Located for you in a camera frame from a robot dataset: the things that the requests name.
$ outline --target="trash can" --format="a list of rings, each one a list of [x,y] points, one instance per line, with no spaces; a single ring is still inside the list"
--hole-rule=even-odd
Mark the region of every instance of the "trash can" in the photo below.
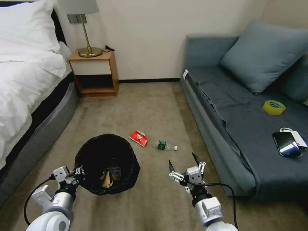
[[[75,170],[82,170],[79,185],[96,195],[116,194],[132,188],[140,166],[127,140],[104,134],[88,140],[75,158]],[[104,185],[110,176],[112,185]]]

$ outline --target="lamp switch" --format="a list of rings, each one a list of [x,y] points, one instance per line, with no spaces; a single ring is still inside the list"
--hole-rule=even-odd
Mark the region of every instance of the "lamp switch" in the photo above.
[[[81,17],[82,17],[83,22],[87,23],[86,15],[82,14]],[[70,24],[81,23],[81,19],[80,19],[79,14],[68,14],[67,18],[68,18],[68,21],[69,21]]]

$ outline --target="gray pillow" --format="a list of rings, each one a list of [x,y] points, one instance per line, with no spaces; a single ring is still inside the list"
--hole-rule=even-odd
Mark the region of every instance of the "gray pillow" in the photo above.
[[[308,30],[253,20],[220,64],[259,94],[308,50]]]

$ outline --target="green bottle label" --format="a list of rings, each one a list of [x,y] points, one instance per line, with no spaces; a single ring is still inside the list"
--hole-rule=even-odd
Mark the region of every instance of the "green bottle label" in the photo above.
[[[158,142],[158,149],[164,150],[166,147],[166,142],[165,141],[159,141]]]

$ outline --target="white wall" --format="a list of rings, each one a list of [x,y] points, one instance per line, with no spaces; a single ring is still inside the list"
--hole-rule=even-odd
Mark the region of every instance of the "white wall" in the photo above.
[[[269,0],[262,20],[292,28],[308,28],[308,0]]]
[[[268,0],[97,0],[87,15],[92,46],[116,49],[119,79],[178,78],[185,36],[229,34],[260,18]],[[82,26],[56,9],[68,46],[85,47]]]

